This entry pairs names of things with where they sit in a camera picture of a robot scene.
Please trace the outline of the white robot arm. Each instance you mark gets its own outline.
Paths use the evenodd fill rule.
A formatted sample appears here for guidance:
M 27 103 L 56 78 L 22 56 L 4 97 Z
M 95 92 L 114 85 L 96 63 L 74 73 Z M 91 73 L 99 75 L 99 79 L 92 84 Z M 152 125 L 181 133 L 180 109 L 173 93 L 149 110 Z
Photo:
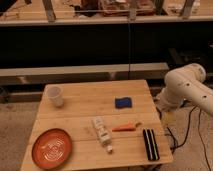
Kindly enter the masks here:
M 170 70 L 164 77 L 165 87 L 156 95 L 156 107 L 165 126 L 174 119 L 173 112 L 184 100 L 192 102 L 213 117 L 213 89 L 204 84 L 206 71 L 197 63 Z

